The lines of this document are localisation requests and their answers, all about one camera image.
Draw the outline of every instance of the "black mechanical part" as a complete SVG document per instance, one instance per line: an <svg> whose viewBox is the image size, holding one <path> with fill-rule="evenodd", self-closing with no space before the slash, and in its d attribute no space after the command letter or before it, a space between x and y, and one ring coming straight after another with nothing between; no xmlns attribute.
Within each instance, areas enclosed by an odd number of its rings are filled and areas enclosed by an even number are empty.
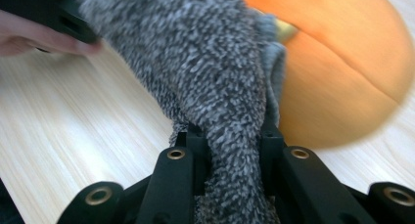
<svg viewBox="0 0 415 224"><path fill-rule="evenodd" d="M408 188L375 183L368 195L349 188L313 151L287 147L269 120L258 146L264 191L275 197L282 224L415 223L415 193ZM153 175L125 191L114 183L85 188L58 223L193 223L194 196L204 194L209 157L205 135L191 125L187 133L179 133L175 147L161 152ZM110 197L103 187L111 188ZM88 204L91 198L104 202Z"/></svg>
<svg viewBox="0 0 415 224"><path fill-rule="evenodd" d="M93 43L98 37L80 16L78 7L76 0L0 0L0 10Z"/></svg>

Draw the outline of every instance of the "metal screw hole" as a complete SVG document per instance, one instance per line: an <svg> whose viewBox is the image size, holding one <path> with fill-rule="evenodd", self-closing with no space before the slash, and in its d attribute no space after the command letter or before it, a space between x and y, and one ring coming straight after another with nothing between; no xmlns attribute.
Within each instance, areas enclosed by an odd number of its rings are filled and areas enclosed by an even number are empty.
<svg viewBox="0 0 415 224"><path fill-rule="evenodd" d="M181 159L185 156L185 152L183 150L172 150L168 152L167 157L171 159Z"/></svg>
<svg viewBox="0 0 415 224"><path fill-rule="evenodd" d="M309 157L309 153L301 149L291 150L291 155L297 158L308 158Z"/></svg>
<svg viewBox="0 0 415 224"><path fill-rule="evenodd" d="M112 195L113 191L111 188L99 187L92 190L92 192L86 196L85 202L89 205L98 205L109 200Z"/></svg>
<svg viewBox="0 0 415 224"><path fill-rule="evenodd" d="M386 187L384 194L391 201L405 206L415 206L415 198L397 188Z"/></svg>

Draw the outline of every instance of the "orange ball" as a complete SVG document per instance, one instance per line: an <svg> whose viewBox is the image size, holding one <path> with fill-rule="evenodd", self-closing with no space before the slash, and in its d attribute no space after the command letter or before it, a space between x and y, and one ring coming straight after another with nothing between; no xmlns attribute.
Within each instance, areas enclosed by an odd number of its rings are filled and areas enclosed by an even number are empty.
<svg viewBox="0 0 415 224"><path fill-rule="evenodd" d="M415 52L387 0L246 0L299 32L287 47L281 100L289 145L331 147L379 128L402 103Z"/></svg>

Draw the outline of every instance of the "light wood surface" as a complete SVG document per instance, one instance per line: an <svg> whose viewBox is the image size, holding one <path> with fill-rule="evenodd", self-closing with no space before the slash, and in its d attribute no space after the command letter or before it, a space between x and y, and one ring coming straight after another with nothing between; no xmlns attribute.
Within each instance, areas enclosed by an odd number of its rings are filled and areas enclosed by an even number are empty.
<svg viewBox="0 0 415 224"><path fill-rule="evenodd" d="M415 0L390 0L415 37ZM315 150L345 184L415 190L415 87L373 135ZM89 57L38 51L0 58L0 176L26 223L55 223L98 181L149 175L171 132L157 103L111 49Z"/></svg>

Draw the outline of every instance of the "finger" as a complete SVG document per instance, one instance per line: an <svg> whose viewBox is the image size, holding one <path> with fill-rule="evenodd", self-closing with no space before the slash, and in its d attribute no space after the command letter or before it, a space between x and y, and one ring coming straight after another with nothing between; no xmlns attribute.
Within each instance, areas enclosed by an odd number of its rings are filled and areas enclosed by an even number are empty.
<svg viewBox="0 0 415 224"><path fill-rule="evenodd" d="M27 45L29 45L33 48L36 48L37 50L44 51L44 52L47 52L47 53L61 53L61 51L59 51L59 50L56 50L56 49L51 48L51 47L46 47L44 45L41 45L41 44L39 44L37 42L34 42L34 41L31 41L31 40L27 41Z"/></svg>
<svg viewBox="0 0 415 224"><path fill-rule="evenodd" d="M32 49L33 47L27 44L27 40L21 37L14 37L3 41L0 39L0 57L14 56Z"/></svg>
<svg viewBox="0 0 415 224"><path fill-rule="evenodd" d="M69 35L55 31L50 27L14 16L7 12L0 13L4 17L5 22L2 28L6 32L6 35L21 36L34 41L42 47L76 55L94 54L102 47L100 42L86 44Z"/></svg>

